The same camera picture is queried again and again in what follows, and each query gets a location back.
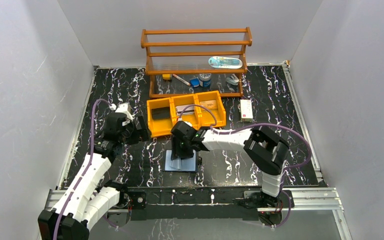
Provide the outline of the black leather card holder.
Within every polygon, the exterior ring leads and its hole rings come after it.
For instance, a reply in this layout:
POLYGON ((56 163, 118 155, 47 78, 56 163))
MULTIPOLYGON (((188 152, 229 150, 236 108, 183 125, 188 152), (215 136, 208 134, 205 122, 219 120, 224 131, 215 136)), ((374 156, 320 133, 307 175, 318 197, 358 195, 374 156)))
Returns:
POLYGON ((198 172, 198 154, 193 151, 191 158, 175 158, 172 159, 172 150, 168 149, 164 153, 164 172, 178 172, 178 173, 197 173, 198 172))

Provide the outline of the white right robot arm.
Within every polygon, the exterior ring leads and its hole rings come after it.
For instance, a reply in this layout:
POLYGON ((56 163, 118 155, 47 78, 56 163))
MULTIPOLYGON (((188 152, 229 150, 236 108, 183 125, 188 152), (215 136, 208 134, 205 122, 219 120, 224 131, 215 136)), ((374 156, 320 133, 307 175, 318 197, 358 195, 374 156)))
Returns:
POLYGON ((267 125, 221 130, 203 126, 196 130, 185 121, 171 129, 171 149, 164 156, 164 171, 195 173, 200 151, 245 153, 262 171, 262 202, 275 207, 282 199, 281 184, 290 146, 267 125))

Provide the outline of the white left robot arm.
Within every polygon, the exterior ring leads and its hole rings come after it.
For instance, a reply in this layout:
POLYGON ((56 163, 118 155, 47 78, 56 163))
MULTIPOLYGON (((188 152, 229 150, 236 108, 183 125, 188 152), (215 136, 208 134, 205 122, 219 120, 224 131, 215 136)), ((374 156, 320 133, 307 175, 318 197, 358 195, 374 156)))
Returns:
POLYGON ((110 104, 109 108, 99 132, 91 119, 90 150, 74 180, 51 209, 39 214, 43 240, 87 240, 93 226, 107 217, 111 208, 131 210, 136 200, 146 199, 144 193, 129 193, 127 185, 116 180, 99 186, 125 145, 150 139, 143 116, 134 117, 129 103, 110 104))

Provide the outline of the silver cards stack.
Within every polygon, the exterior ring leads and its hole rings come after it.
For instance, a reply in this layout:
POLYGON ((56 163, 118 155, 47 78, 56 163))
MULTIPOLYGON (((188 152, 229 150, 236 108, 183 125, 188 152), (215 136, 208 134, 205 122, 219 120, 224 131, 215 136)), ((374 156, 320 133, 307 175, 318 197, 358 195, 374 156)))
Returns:
POLYGON ((182 116, 194 115, 195 107, 194 106, 188 107, 188 105, 177 105, 175 106, 175 112, 178 117, 181 116, 181 113, 183 113, 182 116))

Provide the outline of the black cards stack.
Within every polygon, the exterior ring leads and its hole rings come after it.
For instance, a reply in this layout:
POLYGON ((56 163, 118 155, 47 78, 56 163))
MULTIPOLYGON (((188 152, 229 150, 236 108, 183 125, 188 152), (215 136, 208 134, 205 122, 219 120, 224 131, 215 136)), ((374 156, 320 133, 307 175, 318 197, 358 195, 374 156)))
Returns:
POLYGON ((170 107, 159 107, 151 109, 151 118, 153 120, 163 120, 171 118, 170 107))

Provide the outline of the middle yellow plastic bin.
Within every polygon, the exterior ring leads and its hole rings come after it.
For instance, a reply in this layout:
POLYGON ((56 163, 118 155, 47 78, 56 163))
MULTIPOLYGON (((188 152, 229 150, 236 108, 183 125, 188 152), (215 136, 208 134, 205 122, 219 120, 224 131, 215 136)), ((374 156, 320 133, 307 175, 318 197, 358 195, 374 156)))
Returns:
POLYGON ((177 116, 175 106, 180 105, 193 105, 196 104, 196 95, 195 94, 185 94, 185 95, 179 95, 171 97, 170 100, 170 114, 173 121, 173 124, 175 124, 179 118, 181 118, 183 121, 188 122, 194 127, 195 129, 198 129, 200 127, 199 122, 199 116, 201 111, 197 106, 194 106, 194 114, 191 115, 183 115, 181 113, 181 116, 177 116))

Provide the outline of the yellow plastic bin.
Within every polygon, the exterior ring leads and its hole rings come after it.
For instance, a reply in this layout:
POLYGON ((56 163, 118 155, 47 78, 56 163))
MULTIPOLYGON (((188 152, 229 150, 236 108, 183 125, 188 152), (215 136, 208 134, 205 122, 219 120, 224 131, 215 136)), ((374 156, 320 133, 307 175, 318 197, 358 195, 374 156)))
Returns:
POLYGON ((146 102, 147 123, 148 123, 148 128, 151 132, 151 136, 153 138, 171 134, 171 129, 174 126, 171 114, 170 114, 170 118, 161 119, 161 120, 153 120, 151 117, 151 109, 170 107, 170 101, 171 101, 171 98, 166 97, 166 98, 152 99, 146 102))
POLYGON ((227 117, 226 117, 226 110, 222 103, 222 99, 220 96, 219 91, 207 91, 207 92, 201 92, 201 93, 195 93, 196 96, 196 104, 200 105, 200 102, 202 101, 208 101, 208 100, 216 100, 217 101, 217 109, 208 109, 211 113, 206 111, 205 109, 198 107, 198 109, 201 111, 199 114, 199 125, 201 127, 209 127, 210 125, 215 123, 215 120, 212 116, 214 115, 216 119, 216 124, 213 125, 213 127, 224 127, 227 124, 227 117))
POLYGON ((181 113, 181 116, 177 116, 175 106, 180 105, 193 105, 196 104, 196 95, 195 94, 185 94, 185 95, 179 95, 171 97, 170 100, 170 114, 173 121, 173 124, 175 124, 179 118, 181 118, 183 121, 188 122, 194 127, 195 129, 198 129, 200 127, 199 122, 199 116, 201 111, 197 106, 194 106, 194 114, 191 115, 183 115, 181 113))

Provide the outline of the left yellow plastic bin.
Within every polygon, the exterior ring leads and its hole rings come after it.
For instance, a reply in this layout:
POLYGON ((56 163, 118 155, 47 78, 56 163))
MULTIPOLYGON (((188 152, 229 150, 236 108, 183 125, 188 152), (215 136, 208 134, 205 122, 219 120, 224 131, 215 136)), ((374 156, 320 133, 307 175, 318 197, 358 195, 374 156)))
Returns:
POLYGON ((151 132, 151 136, 153 138, 171 134, 171 129, 174 126, 171 114, 170 114, 170 118, 161 119, 161 120, 153 120, 151 117, 151 109, 170 107, 170 101, 171 101, 171 98, 166 97, 166 98, 152 99, 146 102, 147 123, 148 123, 148 128, 151 132))

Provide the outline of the right yellow plastic bin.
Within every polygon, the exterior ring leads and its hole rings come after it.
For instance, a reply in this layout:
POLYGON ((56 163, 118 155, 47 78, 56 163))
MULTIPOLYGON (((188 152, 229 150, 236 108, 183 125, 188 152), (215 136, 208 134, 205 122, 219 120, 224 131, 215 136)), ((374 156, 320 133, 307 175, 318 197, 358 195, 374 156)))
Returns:
POLYGON ((216 119, 216 124, 213 125, 213 127, 224 127, 227 124, 227 117, 226 117, 226 110, 222 103, 222 99, 220 96, 219 91, 207 91, 207 92, 201 92, 201 93, 195 93, 196 96, 196 104, 200 105, 200 102, 202 101, 208 101, 208 100, 216 100, 217 101, 217 109, 208 109, 211 113, 206 111, 205 109, 198 107, 198 109, 201 111, 199 114, 199 125, 201 127, 209 127, 210 125, 215 123, 215 120, 212 116, 214 115, 216 119))

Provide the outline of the red white marker pen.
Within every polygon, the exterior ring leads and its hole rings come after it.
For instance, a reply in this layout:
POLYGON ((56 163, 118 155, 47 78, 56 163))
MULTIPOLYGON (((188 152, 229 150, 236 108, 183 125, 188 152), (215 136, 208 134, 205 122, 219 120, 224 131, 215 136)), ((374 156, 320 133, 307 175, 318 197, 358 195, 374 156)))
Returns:
POLYGON ((172 74, 172 76, 174 78, 176 78, 177 80, 181 81, 183 84, 187 85, 187 86, 191 86, 190 82, 189 81, 186 81, 185 79, 183 79, 182 77, 176 75, 176 74, 172 74))

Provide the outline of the small yellow object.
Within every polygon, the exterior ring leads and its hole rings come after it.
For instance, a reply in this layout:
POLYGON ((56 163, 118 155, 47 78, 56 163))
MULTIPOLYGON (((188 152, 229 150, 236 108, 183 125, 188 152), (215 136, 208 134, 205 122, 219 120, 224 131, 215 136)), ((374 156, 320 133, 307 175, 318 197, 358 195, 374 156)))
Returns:
POLYGON ((173 77, 172 74, 162 74, 162 79, 166 81, 170 81, 173 77))

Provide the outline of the white small box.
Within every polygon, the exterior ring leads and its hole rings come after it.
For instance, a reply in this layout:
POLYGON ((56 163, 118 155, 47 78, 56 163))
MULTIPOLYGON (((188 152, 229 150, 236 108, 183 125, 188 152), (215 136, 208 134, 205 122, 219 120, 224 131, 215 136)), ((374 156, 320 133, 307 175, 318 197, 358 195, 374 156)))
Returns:
POLYGON ((239 103, 240 108, 240 121, 241 122, 253 122, 253 106, 252 101, 249 99, 241 99, 239 103))

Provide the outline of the grey stapler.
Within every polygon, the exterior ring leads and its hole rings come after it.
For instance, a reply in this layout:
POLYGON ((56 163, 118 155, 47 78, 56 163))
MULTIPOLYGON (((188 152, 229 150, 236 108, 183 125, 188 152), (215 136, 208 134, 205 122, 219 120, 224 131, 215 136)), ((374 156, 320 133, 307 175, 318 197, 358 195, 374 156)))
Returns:
POLYGON ((239 78, 238 78, 237 75, 234 74, 234 73, 233 73, 231 76, 228 76, 228 77, 225 79, 225 81, 226 81, 227 83, 229 83, 230 85, 233 85, 233 86, 238 86, 238 85, 239 85, 239 82, 240 82, 239 78))

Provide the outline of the blue blister pack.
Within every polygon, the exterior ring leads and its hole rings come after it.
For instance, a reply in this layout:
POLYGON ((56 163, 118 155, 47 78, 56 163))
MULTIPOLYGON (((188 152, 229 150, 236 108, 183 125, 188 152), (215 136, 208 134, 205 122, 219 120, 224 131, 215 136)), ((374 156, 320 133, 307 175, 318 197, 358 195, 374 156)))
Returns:
POLYGON ((216 69, 240 69, 243 62, 239 58, 212 56, 208 59, 208 64, 216 69))

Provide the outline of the aluminium frame rail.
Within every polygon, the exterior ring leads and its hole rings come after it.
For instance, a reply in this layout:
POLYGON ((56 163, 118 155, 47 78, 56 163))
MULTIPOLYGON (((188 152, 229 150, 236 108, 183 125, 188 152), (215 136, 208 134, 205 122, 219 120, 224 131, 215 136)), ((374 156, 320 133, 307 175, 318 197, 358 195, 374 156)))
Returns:
MULTIPOLYGON (((198 188, 144 188, 129 190, 133 200, 134 220, 151 217, 151 208, 159 211, 158 219, 172 218, 171 206, 185 208, 213 208, 213 213, 195 215, 196 219, 239 218, 245 207, 238 202, 244 200, 244 192, 255 192, 255 187, 198 187, 198 188)), ((332 211, 341 239, 352 239, 344 207, 334 187, 286 187, 280 193, 284 211, 332 211)))

